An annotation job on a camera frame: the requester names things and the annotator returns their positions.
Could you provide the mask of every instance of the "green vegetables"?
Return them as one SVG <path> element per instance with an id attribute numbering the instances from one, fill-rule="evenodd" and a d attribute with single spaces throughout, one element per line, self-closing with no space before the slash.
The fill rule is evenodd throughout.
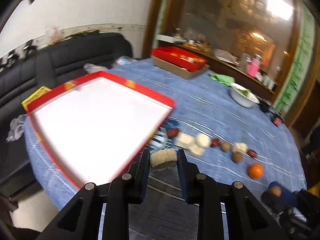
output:
<path id="1" fill-rule="evenodd" d="M 243 94 L 245 97 L 249 97 L 249 94 L 251 92 L 249 89 L 242 90 L 239 88 L 235 88 L 235 90 L 237 90 L 239 93 Z"/>

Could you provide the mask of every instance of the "blue cloth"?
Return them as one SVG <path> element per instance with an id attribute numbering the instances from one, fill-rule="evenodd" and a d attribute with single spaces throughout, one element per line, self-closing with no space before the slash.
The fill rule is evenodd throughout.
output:
<path id="1" fill-rule="evenodd" d="M 298 200 L 295 194 L 293 194 L 290 190 L 286 189 L 282 185 L 280 185 L 278 182 L 274 181 L 271 182 L 269 185 L 269 188 L 272 188 L 274 186 L 278 186 L 281 189 L 281 195 L 279 198 L 284 201 L 287 205 L 291 207 L 298 207 Z"/>
<path id="2" fill-rule="evenodd" d="M 243 182 L 258 198 L 273 181 L 290 191 L 306 188 L 299 152 L 289 130 L 281 124 L 276 127 L 270 116 L 256 105 L 251 109 L 238 105 L 229 95 L 229 88 L 213 82 L 205 72 L 191 80 L 184 80 L 152 65 L 151 59 L 117 66 L 108 72 L 137 82 L 176 101 L 168 120 L 179 123 L 183 133 L 196 136 L 199 132 L 211 137 L 217 135 L 231 143 L 244 142 L 257 152 L 257 160 L 244 156 L 237 164 L 230 152 L 207 148 L 200 158 L 186 152 L 200 172 L 217 182 Z M 77 189 L 63 176 L 45 153 L 27 118 L 25 122 L 27 151 L 36 179 L 53 204 L 60 210 L 74 196 Z M 248 165 L 259 162 L 264 175 L 252 180 L 247 175 Z M 197 212 L 195 205 L 186 205 L 181 192 L 176 168 L 150 172 L 147 196 L 142 205 L 131 205 L 130 240 L 132 239 L 196 239 Z M 228 238 L 227 226 L 225 238 Z"/>

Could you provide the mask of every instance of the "green cloth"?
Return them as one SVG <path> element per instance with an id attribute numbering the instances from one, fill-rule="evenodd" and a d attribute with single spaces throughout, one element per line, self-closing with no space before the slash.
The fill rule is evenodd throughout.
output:
<path id="1" fill-rule="evenodd" d="M 235 79 L 233 77 L 225 76 L 225 75 L 219 75 L 216 73 L 209 73 L 209 76 L 212 80 L 218 81 L 222 85 L 231 87 L 231 83 L 235 82 Z"/>

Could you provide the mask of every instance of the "orange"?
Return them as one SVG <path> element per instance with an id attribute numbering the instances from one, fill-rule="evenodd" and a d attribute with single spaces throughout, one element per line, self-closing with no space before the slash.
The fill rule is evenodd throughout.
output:
<path id="1" fill-rule="evenodd" d="M 254 163 L 249 166 L 248 174 L 252 179 L 259 179 L 263 175 L 263 167 L 260 163 Z"/>

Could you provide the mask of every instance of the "sofa cushion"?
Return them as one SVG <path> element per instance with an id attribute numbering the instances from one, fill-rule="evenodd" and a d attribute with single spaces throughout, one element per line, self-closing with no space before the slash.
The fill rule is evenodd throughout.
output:
<path id="1" fill-rule="evenodd" d="M 87 74 L 85 63 L 111 68 L 121 56 L 132 57 L 121 34 L 90 33 L 40 49 L 0 73 L 0 194 L 11 195 L 34 179 L 24 137 L 6 142 L 11 120 L 25 114 L 21 102 L 41 86 L 53 89 Z"/>

